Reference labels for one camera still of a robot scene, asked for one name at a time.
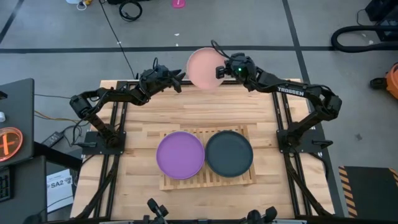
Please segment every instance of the wooden dish rack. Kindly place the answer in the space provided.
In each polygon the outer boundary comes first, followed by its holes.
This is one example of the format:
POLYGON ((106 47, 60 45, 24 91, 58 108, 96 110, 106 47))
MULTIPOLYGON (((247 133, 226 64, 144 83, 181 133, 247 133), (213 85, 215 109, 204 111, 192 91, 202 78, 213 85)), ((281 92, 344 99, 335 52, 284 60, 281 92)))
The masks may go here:
MULTIPOLYGON (((204 146, 206 146, 209 138, 217 132, 231 130, 242 134, 246 139, 248 138, 248 129, 246 126, 232 126, 224 128, 197 128, 197 129, 184 129, 180 131, 186 131, 194 134, 204 146)), ((172 133, 161 132, 160 137, 164 138, 166 135, 172 133)), ((201 170, 193 177, 186 180, 175 180, 165 174, 160 175, 160 190, 175 190, 175 189, 191 189, 199 187, 217 187, 217 186, 228 186, 228 185, 243 185, 243 184, 254 184, 256 183, 256 172, 254 171, 254 164, 243 175, 227 178, 222 177, 210 169, 207 162, 204 163, 201 170)))

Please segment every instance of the dark gray plate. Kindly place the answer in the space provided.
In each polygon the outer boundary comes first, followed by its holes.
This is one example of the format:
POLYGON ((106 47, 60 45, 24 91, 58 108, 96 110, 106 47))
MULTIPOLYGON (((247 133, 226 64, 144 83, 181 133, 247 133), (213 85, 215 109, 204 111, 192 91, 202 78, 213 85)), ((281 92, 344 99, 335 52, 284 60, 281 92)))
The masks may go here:
POLYGON ((250 168, 253 149, 243 135, 234 131, 221 131, 207 142, 206 161, 218 175, 236 177, 250 168))

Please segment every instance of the power adapter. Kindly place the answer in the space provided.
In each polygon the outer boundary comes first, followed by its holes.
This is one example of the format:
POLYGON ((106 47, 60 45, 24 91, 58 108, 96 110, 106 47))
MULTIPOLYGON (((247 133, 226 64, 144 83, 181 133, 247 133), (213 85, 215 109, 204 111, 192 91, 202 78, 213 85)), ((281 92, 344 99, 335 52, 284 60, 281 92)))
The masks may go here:
POLYGON ((61 139, 63 139, 65 135, 63 133, 54 132, 50 135, 46 140, 42 142, 43 145, 47 147, 53 147, 56 143, 58 143, 61 139))

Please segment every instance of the orange object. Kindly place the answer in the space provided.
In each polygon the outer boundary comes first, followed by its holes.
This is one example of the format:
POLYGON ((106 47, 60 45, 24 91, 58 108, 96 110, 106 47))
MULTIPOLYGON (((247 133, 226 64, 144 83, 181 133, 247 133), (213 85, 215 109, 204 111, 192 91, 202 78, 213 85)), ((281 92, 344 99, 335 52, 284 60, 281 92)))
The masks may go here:
POLYGON ((0 129, 0 162, 8 160, 19 151, 22 140, 22 133, 19 129, 0 129))
POLYGON ((398 99, 398 63, 395 63, 386 75, 387 91, 398 99))

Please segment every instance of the black hose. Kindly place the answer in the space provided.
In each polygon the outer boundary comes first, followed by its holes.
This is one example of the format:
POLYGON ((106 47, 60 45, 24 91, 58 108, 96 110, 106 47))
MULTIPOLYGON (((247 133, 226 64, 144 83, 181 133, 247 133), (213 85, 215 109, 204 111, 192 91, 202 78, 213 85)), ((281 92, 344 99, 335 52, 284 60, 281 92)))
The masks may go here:
POLYGON ((136 21, 138 18, 140 18, 141 17, 141 14, 142 14, 142 7, 141 7, 141 5, 137 2, 137 1, 134 1, 134 0, 127 0, 127 1, 124 1, 124 2, 122 2, 122 4, 120 4, 120 6, 119 6, 119 15, 122 17, 122 19, 123 20, 125 20, 125 21, 128 21, 128 22, 132 22, 132 21, 136 21), (123 11, 123 7, 125 6, 125 5, 127 5, 127 4, 134 4, 134 5, 136 5, 137 7, 138 7, 138 9, 139 9, 139 14, 138 14, 138 16, 130 16, 128 13, 126 13, 126 12, 124 12, 123 11))
POLYGON ((337 38, 340 34, 352 31, 360 30, 370 30, 370 31, 394 31, 398 32, 397 26, 349 26, 338 29, 331 36, 331 45, 334 46, 336 50, 346 53, 360 53, 367 52, 371 50, 398 50, 398 41, 394 42, 383 42, 380 44, 372 44, 369 46, 343 46, 338 41, 337 38))

